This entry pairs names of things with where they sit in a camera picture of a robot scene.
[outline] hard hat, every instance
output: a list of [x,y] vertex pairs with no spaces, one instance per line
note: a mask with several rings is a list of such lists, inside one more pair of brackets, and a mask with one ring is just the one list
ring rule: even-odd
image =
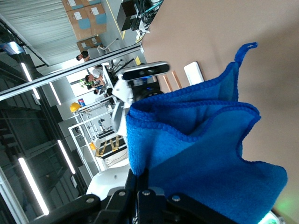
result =
[[72,113],[74,113],[75,111],[77,111],[80,107],[82,107],[80,104],[78,104],[78,103],[72,103],[71,105],[70,105],[70,110],[71,110],[71,112]]
[[89,144],[89,146],[90,146],[90,148],[91,148],[92,150],[96,150],[96,147],[95,147],[95,145],[94,145],[92,142]]

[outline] screw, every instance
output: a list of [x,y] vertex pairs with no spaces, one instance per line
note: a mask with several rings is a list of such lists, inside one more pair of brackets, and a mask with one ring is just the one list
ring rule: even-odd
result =
[[150,195],[150,191],[149,190],[144,190],[142,192],[142,194],[145,195],[145,196],[148,196],[148,195]]
[[126,192],[125,192],[125,191],[121,191],[121,192],[118,193],[118,195],[119,195],[119,196],[125,196],[125,195],[126,195]]
[[86,200],[87,203],[92,203],[94,201],[94,198],[93,197],[90,197]]
[[181,198],[177,195],[172,196],[172,200],[175,202],[179,202],[181,200]]

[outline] wooden stick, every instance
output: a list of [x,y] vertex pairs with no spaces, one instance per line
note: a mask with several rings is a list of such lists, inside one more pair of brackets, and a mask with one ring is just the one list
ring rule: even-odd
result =
[[177,76],[176,71],[172,71],[171,73],[172,73],[172,75],[173,75],[173,77],[174,77],[174,80],[176,81],[176,83],[177,83],[177,85],[178,85],[178,88],[181,89],[181,88],[182,88],[182,85],[181,85],[181,83],[180,83],[180,81],[179,81],[179,79],[178,79],[178,76]]
[[170,82],[168,80],[168,77],[166,75],[163,75],[164,81],[166,82],[167,88],[170,92],[172,92],[172,87],[170,85]]

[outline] blue cloth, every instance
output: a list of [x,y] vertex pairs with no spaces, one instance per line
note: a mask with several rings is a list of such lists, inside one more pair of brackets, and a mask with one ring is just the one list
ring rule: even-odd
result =
[[257,224],[287,182],[284,168],[242,158],[242,141],[260,119],[238,102],[243,45],[217,78],[132,104],[127,115],[129,161],[149,169],[150,186],[185,193],[240,224]]

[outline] yellow hard hat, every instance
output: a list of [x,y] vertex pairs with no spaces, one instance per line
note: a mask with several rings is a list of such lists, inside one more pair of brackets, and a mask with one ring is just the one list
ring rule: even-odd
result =
[[96,150],[96,147],[95,147],[95,145],[94,145],[93,142],[91,142],[91,143],[89,144],[89,146],[90,146],[90,148],[91,148],[92,150]]
[[82,106],[75,102],[70,105],[70,110],[73,113],[73,112],[77,111],[80,107],[82,107]]

